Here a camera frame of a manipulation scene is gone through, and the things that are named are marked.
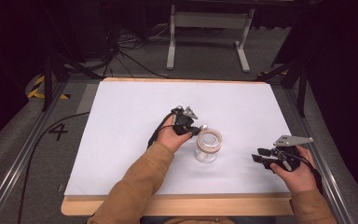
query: tan sweater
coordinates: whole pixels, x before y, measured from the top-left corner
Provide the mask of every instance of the tan sweater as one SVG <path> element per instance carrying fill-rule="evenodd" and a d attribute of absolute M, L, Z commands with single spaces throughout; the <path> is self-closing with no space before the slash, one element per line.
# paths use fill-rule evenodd
<path fill-rule="evenodd" d="M 158 142 L 152 145 L 129 168 L 123 179 L 115 184 L 94 216 L 89 218 L 88 224 L 140 223 L 147 201 L 160 188 L 173 157 L 166 146 Z M 336 223 L 324 197 L 317 189 L 293 194 L 291 205 L 298 223 Z M 210 220 L 212 219 L 207 217 L 199 217 L 198 220 L 176 217 L 166 224 L 200 224 L 210 223 Z M 233 222 L 227 217 L 220 217 L 219 223 Z"/>

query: person's left hand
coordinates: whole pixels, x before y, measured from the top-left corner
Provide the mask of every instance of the person's left hand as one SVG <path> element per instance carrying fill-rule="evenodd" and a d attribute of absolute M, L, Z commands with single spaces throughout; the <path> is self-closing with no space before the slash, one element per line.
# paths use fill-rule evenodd
<path fill-rule="evenodd" d="M 191 133 L 185 133 L 183 135 L 177 135 L 173 130 L 172 125 L 173 115 L 171 115 L 162 125 L 161 130 L 158 133 L 157 142 L 168 147 L 175 153 L 179 147 L 191 137 Z"/>

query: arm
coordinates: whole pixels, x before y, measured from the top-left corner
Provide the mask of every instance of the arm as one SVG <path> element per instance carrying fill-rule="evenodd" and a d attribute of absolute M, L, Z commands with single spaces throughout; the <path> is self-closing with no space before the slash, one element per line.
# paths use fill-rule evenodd
<path fill-rule="evenodd" d="M 172 117 L 164 126 L 172 124 Z M 159 132 L 155 142 L 145 154 L 115 184 L 88 224 L 139 223 L 150 197 L 155 194 L 168 172 L 173 154 L 191 134 L 176 135 L 172 127 Z"/>
<path fill-rule="evenodd" d="M 310 152 L 300 146 L 297 146 L 297 149 L 300 156 L 310 161 L 312 166 L 315 167 Z M 317 189 L 315 178 L 307 165 L 301 162 L 300 166 L 293 172 L 286 172 L 275 163 L 270 166 L 292 192 L 290 204 L 298 223 L 336 223 L 326 200 Z"/>

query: number 4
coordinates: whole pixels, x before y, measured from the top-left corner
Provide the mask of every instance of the number 4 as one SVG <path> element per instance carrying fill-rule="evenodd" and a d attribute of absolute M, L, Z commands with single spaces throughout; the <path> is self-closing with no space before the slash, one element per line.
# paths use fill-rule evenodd
<path fill-rule="evenodd" d="M 60 123 L 59 125 L 55 126 L 54 128 L 52 128 L 50 131 L 48 131 L 49 133 L 57 133 L 57 139 L 56 141 L 60 141 L 61 139 L 61 134 L 63 133 L 68 133 L 68 131 L 64 130 L 65 128 L 65 124 Z"/>

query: hand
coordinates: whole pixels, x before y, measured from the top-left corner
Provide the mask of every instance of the hand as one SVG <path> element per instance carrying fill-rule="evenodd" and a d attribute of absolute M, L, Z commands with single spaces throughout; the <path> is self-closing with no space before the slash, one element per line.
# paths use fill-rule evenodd
<path fill-rule="evenodd" d="M 296 147 L 299 155 L 310 161 L 312 166 L 315 167 L 315 162 L 313 161 L 310 151 L 301 146 Z M 300 166 L 293 172 L 287 172 L 275 163 L 272 163 L 270 167 L 284 181 L 287 188 L 289 188 L 292 193 L 317 189 L 315 177 L 310 171 L 310 168 L 303 162 L 301 162 Z"/>
<path fill-rule="evenodd" d="M 158 132 L 158 137 L 156 141 L 167 146 L 170 150 L 172 150 L 173 153 L 175 153 L 185 141 L 190 139 L 191 133 L 177 135 L 173 130 L 173 127 L 171 126 L 172 122 L 173 122 L 173 116 L 170 116 L 164 122 L 161 130 Z"/>

